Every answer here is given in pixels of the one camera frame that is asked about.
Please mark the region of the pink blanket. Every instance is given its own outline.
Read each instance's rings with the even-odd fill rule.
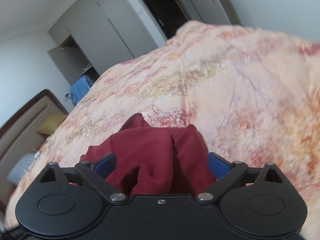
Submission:
[[[154,127],[193,124],[210,151],[275,162],[308,205],[302,235],[320,235],[320,44],[283,33],[188,22],[163,48],[106,71],[41,149],[10,199],[45,166],[73,166],[134,113]]]

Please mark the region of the maroon cloth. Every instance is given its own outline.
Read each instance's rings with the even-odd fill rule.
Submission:
[[[116,155],[116,169],[106,182],[127,195],[197,195],[215,182],[207,168],[206,146],[196,127],[153,128],[135,114],[80,161]]]

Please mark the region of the checkered pillow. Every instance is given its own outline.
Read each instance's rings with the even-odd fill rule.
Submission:
[[[39,152],[33,154],[24,155],[12,168],[10,171],[7,181],[13,185],[18,185],[26,171],[29,169],[30,165],[35,161]]]

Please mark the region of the pillow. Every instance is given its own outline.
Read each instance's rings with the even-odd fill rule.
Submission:
[[[30,165],[38,157],[39,152],[33,154],[24,155],[12,168],[10,171],[7,181],[13,185],[18,185],[26,171],[29,169]]]
[[[40,125],[37,133],[52,135],[67,117],[66,114],[50,114]]]

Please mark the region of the upholstered headboard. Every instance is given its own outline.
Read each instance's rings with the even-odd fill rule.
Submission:
[[[35,153],[46,138],[36,133],[50,114],[68,114],[49,91],[43,90],[26,103],[0,129],[0,211],[5,208],[15,186],[7,176],[17,161],[27,153]]]

